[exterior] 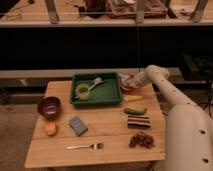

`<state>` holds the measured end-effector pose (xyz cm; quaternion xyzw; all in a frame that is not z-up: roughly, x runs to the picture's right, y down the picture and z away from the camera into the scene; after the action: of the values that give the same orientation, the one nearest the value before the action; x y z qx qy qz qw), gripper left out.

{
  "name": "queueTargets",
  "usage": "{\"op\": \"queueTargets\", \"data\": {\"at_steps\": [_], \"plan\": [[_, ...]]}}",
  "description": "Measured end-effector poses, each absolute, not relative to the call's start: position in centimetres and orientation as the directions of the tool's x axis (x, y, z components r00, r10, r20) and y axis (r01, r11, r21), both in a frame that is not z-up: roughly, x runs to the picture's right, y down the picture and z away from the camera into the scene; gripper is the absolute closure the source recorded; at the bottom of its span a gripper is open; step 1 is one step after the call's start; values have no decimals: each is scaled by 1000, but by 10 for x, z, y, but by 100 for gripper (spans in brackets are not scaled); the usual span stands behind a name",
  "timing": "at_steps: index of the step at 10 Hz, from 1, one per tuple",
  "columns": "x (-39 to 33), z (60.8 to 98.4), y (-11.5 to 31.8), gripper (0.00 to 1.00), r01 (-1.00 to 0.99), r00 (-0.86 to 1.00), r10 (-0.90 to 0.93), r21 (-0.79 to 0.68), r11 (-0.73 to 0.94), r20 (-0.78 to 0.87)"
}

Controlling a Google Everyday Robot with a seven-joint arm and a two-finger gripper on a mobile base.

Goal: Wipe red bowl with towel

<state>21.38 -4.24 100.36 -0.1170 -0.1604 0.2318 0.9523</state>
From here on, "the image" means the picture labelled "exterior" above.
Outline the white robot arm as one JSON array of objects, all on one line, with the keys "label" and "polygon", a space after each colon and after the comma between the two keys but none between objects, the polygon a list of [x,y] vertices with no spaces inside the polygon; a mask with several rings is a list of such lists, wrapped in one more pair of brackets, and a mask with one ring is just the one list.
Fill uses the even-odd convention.
[{"label": "white robot arm", "polygon": [[165,171],[213,171],[213,118],[168,77],[166,68],[149,65],[132,79],[136,86],[155,84],[170,105],[166,119]]}]

